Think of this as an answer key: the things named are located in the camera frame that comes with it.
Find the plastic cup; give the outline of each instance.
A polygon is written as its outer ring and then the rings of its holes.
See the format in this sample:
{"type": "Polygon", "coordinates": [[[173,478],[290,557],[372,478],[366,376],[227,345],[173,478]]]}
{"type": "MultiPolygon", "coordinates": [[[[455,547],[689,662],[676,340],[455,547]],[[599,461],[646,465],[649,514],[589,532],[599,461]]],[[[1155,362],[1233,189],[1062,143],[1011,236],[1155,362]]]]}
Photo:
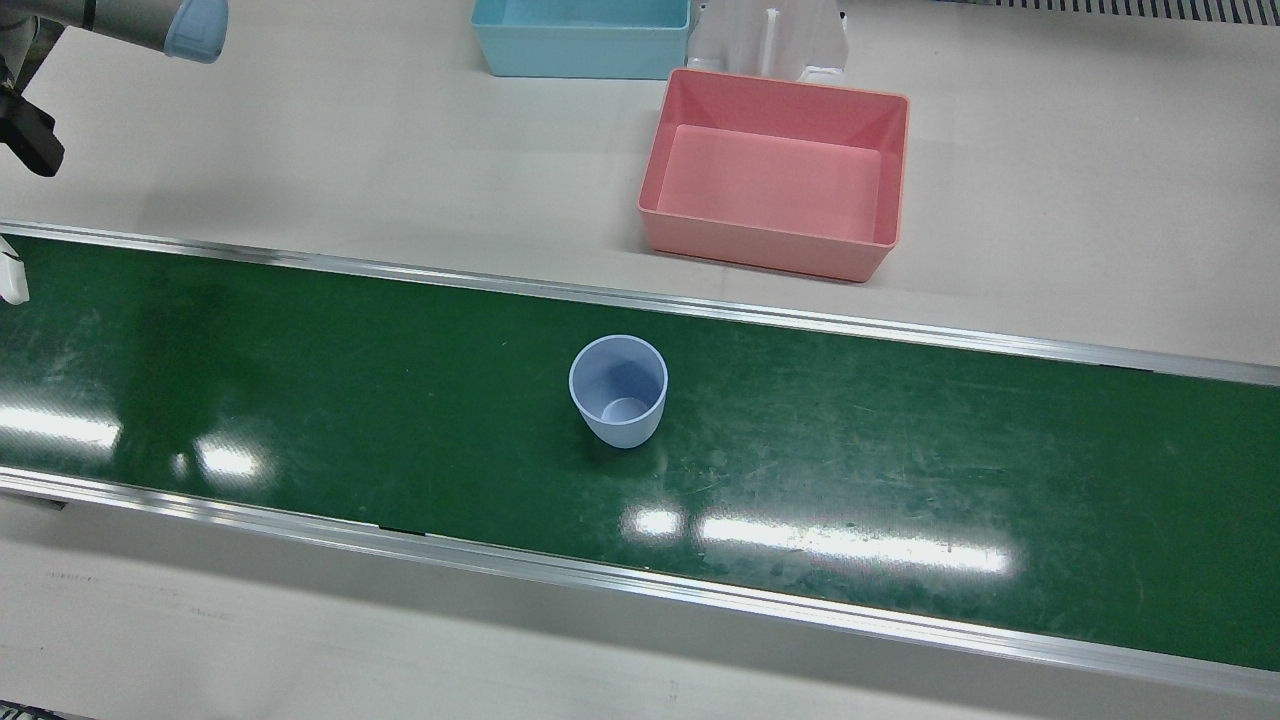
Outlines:
{"type": "Polygon", "coordinates": [[[662,420],[667,363],[637,337],[605,336],[573,359],[568,395],[596,437],[620,450],[639,447],[662,420]]]}

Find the pink plastic box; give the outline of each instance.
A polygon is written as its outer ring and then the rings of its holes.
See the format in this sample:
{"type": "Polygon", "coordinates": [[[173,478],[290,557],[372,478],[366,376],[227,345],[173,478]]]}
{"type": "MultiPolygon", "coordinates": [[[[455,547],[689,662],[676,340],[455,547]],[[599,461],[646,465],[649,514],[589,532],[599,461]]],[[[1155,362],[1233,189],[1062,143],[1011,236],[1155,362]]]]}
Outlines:
{"type": "Polygon", "coordinates": [[[639,208],[654,250],[865,282],[897,245],[908,100],[677,69],[639,208]]]}

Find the light blue plastic box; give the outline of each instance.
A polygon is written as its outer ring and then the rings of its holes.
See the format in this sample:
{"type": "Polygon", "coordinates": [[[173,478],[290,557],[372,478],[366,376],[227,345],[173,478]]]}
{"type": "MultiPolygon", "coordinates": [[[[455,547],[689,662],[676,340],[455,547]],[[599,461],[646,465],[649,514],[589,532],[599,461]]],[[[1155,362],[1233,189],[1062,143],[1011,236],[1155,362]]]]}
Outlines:
{"type": "Polygon", "coordinates": [[[684,67],[689,0],[476,0],[495,76],[667,79],[684,67]]]}

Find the white plastic stand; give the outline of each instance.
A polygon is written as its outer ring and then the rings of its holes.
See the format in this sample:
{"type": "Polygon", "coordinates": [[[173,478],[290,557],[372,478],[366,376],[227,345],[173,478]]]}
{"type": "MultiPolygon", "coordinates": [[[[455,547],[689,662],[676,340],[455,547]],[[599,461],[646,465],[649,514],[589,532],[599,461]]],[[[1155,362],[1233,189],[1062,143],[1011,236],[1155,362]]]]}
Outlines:
{"type": "Polygon", "coordinates": [[[27,270],[18,254],[0,237],[0,299],[9,305],[31,300],[27,292],[27,270]]]}
{"type": "Polygon", "coordinates": [[[845,74],[849,40],[836,0],[707,0],[689,67],[804,82],[845,74]]]}

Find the cup rim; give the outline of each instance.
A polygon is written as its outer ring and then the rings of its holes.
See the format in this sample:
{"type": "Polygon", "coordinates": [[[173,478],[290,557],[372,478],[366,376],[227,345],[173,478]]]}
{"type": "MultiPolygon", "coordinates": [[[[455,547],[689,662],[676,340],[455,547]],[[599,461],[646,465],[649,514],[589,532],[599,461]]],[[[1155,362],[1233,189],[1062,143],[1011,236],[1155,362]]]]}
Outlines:
{"type": "Polygon", "coordinates": [[[639,421],[644,420],[645,418],[648,418],[649,415],[653,415],[654,411],[657,411],[659,407],[663,406],[663,402],[667,400],[667,384],[668,384],[667,380],[668,380],[667,359],[663,357],[662,352],[658,352],[658,348],[654,347],[652,343],[649,343],[649,341],[646,341],[644,338],[639,338],[639,337],[636,337],[634,334],[607,334],[604,337],[598,337],[598,338],[593,340],[591,342],[586,343],[582,347],[582,350],[577,351],[577,356],[573,357],[573,364],[570,365],[570,368],[568,368],[568,395],[570,395],[570,397],[573,398],[573,406],[577,407],[577,411],[581,413],[582,415],[586,415],[588,418],[590,418],[591,420],[594,420],[594,421],[596,421],[596,423],[599,423],[602,425],[609,425],[609,427],[614,427],[614,428],[621,428],[621,427],[632,425],[635,423],[639,423],[639,421]],[[626,340],[626,341],[636,342],[636,343],[644,346],[649,352],[653,352],[653,356],[658,359],[658,366],[662,368],[662,389],[658,391],[658,400],[655,400],[653,402],[653,405],[650,405],[649,409],[644,411],[643,415],[640,415],[637,418],[632,418],[630,420],[625,420],[622,423],[613,423],[613,421],[605,420],[605,419],[600,418],[599,415],[596,415],[595,413],[591,413],[590,410],[588,410],[586,407],[584,407],[582,402],[577,398],[577,391],[573,389],[573,375],[577,374],[577,363],[579,363],[579,360],[581,360],[582,356],[586,355],[586,352],[589,350],[591,350],[593,347],[595,347],[596,345],[600,345],[602,342],[608,342],[611,340],[626,340]]]}

